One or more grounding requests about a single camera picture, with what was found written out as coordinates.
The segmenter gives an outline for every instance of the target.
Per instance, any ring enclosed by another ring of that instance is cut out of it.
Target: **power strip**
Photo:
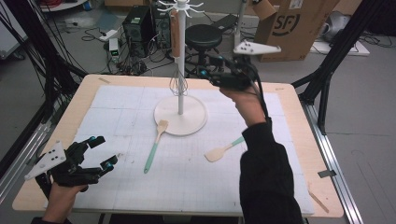
[[[110,30],[106,33],[106,35],[102,35],[101,37],[99,37],[99,39],[103,41],[107,41],[109,38],[111,38],[111,36],[115,35],[116,33],[117,33],[116,30]]]

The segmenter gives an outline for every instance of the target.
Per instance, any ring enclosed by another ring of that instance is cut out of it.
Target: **green handle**
[[[152,146],[152,149],[148,156],[148,160],[146,161],[145,174],[149,172],[149,167],[152,164],[152,160],[154,160],[154,155],[155,155],[155,151],[157,150],[157,146],[158,146],[158,143],[154,143],[154,145]]]
[[[240,136],[238,139],[236,139],[235,141],[233,141],[233,142],[231,143],[231,145],[233,145],[233,147],[234,147],[235,145],[238,145],[239,143],[241,143],[241,142],[243,142],[243,141],[245,141],[244,136]]]

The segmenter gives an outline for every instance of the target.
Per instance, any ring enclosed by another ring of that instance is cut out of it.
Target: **computer tower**
[[[133,6],[122,23],[127,39],[148,42],[154,37],[149,6]]]
[[[160,49],[170,49],[171,48],[171,24],[169,11],[164,12],[158,9],[166,9],[165,6],[153,6],[151,8],[154,28],[157,41],[157,47]]]
[[[149,6],[133,6],[122,23],[130,54],[137,57],[149,55],[149,41],[154,28]]]

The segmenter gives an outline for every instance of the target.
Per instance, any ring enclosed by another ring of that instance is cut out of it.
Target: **wooden table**
[[[188,84],[190,89],[217,89],[208,81],[201,79],[188,79]],[[169,78],[86,76],[44,148],[44,152],[47,152],[56,140],[61,140],[64,146],[69,146],[73,142],[80,123],[90,108],[97,90],[102,85],[166,88],[169,85]],[[318,172],[326,170],[326,166],[295,89],[290,84],[262,83],[262,85],[265,92],[276,93],[281,101],[294,147],[313,200],[315,214],[312,217],[341,217],[344,210],[331,179],[329,177],[321,178],[318,175]],[[37,183],[27,181],[12,206],[19,211],[43,211],[45,201],[46,198]],[[85,210],[76,209],[75,211],[83,212]]]

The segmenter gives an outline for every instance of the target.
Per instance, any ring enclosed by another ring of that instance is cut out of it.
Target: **wooden spoon head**
[[[224,155],[224,148],[223,147],[217,147],[213,148],[212,150],[206,152],[205,157],[208,161],[218,161],[221,159]]]

